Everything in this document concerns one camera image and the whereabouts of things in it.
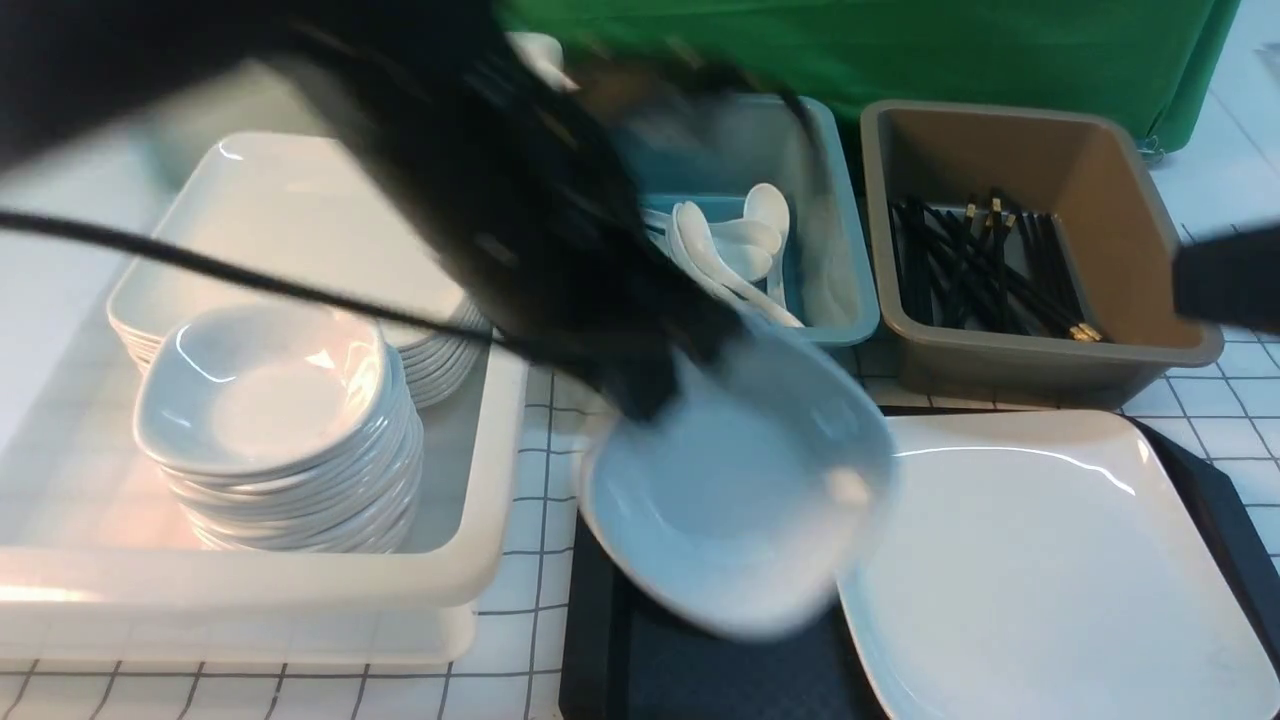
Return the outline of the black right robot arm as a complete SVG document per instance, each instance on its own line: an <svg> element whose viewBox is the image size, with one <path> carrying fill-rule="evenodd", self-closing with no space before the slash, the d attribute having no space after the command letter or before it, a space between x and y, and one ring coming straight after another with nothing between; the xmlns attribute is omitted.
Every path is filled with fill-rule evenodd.
<svg viewBox="0 0 1280 720"><path fill-rule="evenodd" d="M1251 225L1179 249L1172 307L1187 320L1279 333L1279 223Z"/></svg>

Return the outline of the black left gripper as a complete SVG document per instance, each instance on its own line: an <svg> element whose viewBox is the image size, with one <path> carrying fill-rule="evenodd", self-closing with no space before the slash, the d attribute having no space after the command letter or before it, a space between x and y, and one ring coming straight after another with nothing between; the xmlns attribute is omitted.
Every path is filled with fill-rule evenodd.
<svg viewBox="0 0 1280 720"><path fill-rule="evenodd" d="M461 79L472 190L440 232L440 256L518 351L603 393L625 416L657 419L678 396L676 364L714 364L742 333L648 238L640 193L613 133L632 120L690 115L740 83L724 63L588 65L575 94L517 60L481 60Z"/></svg>

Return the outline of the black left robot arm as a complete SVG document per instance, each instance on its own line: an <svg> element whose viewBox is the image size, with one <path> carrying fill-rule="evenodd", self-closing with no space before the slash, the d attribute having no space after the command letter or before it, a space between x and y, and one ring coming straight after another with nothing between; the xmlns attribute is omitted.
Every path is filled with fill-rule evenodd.
<svg viewBox="0 0 1280 720"><path fill-rule="evenodd" d="M5 1L3 170L255 60L438 255L502 346L662 414L745 322L648 238L611 127L494 1Z"/></svg>

